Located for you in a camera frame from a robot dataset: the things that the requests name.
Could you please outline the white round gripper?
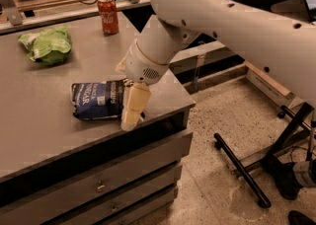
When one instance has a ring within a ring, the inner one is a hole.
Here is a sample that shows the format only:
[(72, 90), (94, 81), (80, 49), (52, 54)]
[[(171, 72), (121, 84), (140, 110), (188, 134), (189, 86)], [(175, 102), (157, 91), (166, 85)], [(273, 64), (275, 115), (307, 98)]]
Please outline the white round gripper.
[(120, 125), (122, 130), (135, 129), (151, 96), (147, 85), (158, 83), (167, 69), (167, 64), (158, 64), (150, 60), (141, 51), (136, 39), (132, 42), (116, 66), (116, 72), (124, 73), (127, 79), (134, 82), (132, 86), (124, 89)]

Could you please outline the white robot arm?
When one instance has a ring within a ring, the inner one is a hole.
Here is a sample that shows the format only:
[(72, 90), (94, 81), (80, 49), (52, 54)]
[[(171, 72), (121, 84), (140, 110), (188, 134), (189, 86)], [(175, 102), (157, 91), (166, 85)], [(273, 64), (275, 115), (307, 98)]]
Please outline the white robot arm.
[(131, 131), (170, 61), (200, 34), (217, 39), (294, 95), (316, 107), (316, 27), (231, 0), (150, 0), (155, 14), (118, 69), (124, 91), (121, 128)]

